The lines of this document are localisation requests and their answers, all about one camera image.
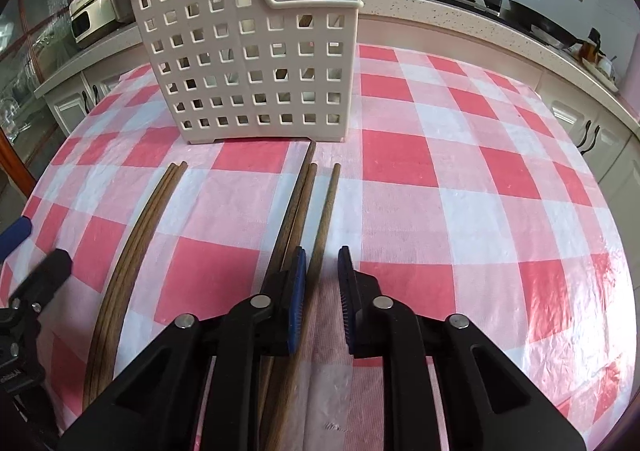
red and white tablecloth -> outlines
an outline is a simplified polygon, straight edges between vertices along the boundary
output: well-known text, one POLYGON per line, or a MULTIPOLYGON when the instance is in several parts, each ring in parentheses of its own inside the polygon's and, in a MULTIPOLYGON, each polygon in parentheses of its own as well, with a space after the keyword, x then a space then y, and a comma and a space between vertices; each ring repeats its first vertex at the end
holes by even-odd
MULTIPOLYGON (((335 162, 342 176, 289 449, 383 446, 380 362, 354 362, 344 342, 342 245, 417 313, 468 315, 594 449, 630 397, 633 293, 604 198, 540 98, 476 66, 361 45, 350 127, 316 149, 308 254, 335 162)), ((74 260, 38 340, 63 427, 81 412, 108 279, 166 166, 189 163, 138 276, 116 372, 180 313, 221 315, 258 291, 307 144, 185 144, 148 65, 81 123, 30 198, 33 235, 0 279, 6 302, 47 251, 74 260)))

tablecloth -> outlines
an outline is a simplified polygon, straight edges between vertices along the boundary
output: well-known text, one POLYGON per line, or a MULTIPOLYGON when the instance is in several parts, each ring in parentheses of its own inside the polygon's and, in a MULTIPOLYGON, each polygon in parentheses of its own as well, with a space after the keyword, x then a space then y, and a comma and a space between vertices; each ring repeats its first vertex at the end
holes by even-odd
MULTIPOLYGON (((52 248, 74 260, 38 339, 62 427, 81 413, 100 301, 165 167, 189 163, 140 270, 116 373, 180 313, 221 315, 259 290, 307 144, 188 145, 149 65, 92 110, 38 182, 24 212, 33 235, 0 277, 6 301, 52 248)), ((604 198, 540 98, 473 65, 359 45, 350 132, 314 160, 309 254, 335 162, 342 176, 287 449, 382 449, 381 363, 353 361, 344 342, 342 245, 416 313, 468 315, 594 449, 630 396, 633 293, 604 198)))

table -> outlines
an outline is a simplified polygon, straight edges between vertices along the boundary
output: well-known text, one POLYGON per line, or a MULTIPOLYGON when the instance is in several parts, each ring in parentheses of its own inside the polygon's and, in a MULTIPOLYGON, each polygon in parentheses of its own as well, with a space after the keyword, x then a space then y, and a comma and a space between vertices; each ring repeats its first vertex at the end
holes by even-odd
MULTIPOLYGON (((180 313, 221 315, 258 291, 307 144, 185 144, 149 65, 92 110, 38 182, 33 235, 0 276, 6 301, 53 247, 74 260, 38 340, 62 427, 81 412, 102 295, 165 167, 189 163, 140 270, 116 373, 180 313)), ((381 363, 353 362, 344 343, 336 261, 349 245, 418 314, 468 315, 594 449, 630 397, 633 293, 604 198, 540 98, 476 66, 359 45, 350 132, 315 162, 309 254, 335 162, 342 176, 290 444, 382 449, 381 363)))

white kitchen appliance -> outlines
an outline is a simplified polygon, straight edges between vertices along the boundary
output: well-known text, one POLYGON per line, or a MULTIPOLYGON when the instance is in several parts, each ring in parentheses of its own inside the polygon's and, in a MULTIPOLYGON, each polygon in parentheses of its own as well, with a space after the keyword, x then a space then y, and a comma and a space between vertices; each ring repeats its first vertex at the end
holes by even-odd
POLYGON ((86 48, 119 26, 111 0, 73 0, 69 5, 71 32, 86 48))

speckled countertop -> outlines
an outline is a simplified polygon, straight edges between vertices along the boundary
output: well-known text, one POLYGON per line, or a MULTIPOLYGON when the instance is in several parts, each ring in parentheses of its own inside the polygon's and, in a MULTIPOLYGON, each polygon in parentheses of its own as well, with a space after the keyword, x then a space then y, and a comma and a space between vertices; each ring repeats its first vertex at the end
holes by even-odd
POLYGON ((509 26, 481 15, 431 0, 362 0, 361 14, 396 18, 443 28, 486 41, 520 55, 571 82, 607 110, 611 111, 632 131, 637 131, 638 120, 629 113, 623 102, 611 94, 593 76, 580 68, 577 62, 566 59, 558 50, 546 47, 509 26))

